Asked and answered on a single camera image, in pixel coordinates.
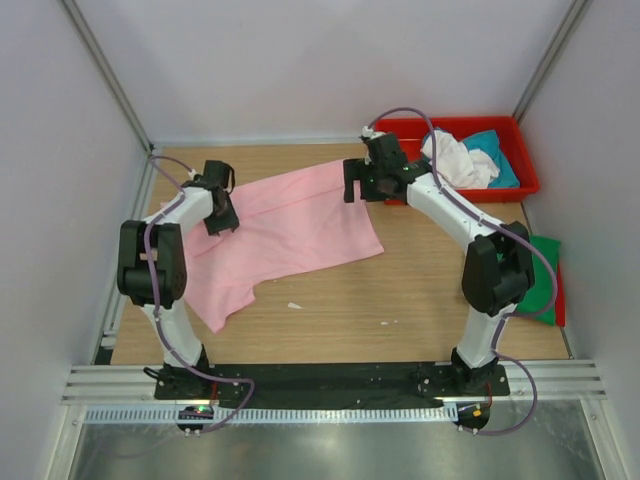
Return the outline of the pink t-shirt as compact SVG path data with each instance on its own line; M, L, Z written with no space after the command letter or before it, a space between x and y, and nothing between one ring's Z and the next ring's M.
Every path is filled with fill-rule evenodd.
M234 189L234 232L209 235L202 221L183 236L186 303L214 333L250 305L261 282L383 253L362 201L343 199L340 160Z

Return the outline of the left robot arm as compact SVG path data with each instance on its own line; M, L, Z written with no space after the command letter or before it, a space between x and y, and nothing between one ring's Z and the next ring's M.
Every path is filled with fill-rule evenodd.
M198 225L213 236L235 231L239 219L231 191L224 184L191 180L156 213L120 227L116 283L148 317L160 342L162 366L143 369L156 381L158 400L202 398L212 388L206 349L186 311L184 236Z

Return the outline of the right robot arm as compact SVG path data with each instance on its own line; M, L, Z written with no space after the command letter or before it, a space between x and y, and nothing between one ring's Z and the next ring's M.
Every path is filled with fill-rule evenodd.
M465 330L451 354L451 381L459 392L482 390L498 363L507 318L534 284L529 232L504 224L438 182L424 161L384 171L363 159L343 162L344 201L401 200L434 221L465 254L461 290L469 305Z

